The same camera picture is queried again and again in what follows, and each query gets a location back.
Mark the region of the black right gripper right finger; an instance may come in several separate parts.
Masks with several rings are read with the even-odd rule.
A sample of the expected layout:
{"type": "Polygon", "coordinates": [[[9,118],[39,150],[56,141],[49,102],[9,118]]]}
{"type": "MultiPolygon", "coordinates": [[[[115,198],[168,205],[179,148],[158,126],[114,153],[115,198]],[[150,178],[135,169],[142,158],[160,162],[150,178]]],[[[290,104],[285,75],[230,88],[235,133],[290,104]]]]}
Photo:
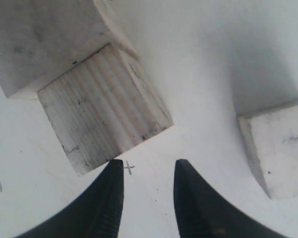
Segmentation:
{"type": "Polygon", "coordinates": [[[186,159],[174,172],[174,209],[182,238],[280,238],[224,199],[186,159]]]}

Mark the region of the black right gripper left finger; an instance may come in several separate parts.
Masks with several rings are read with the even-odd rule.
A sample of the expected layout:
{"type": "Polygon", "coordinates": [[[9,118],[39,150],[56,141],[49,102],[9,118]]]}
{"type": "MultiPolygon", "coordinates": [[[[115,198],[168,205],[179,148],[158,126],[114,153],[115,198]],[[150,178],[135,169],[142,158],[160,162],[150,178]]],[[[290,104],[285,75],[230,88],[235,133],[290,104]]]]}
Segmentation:
{"type": "Polygon", "coordinates": [[[122,160],[111,160],[68,206],[22,238],[116,238],[124,200],[122,160]]]}

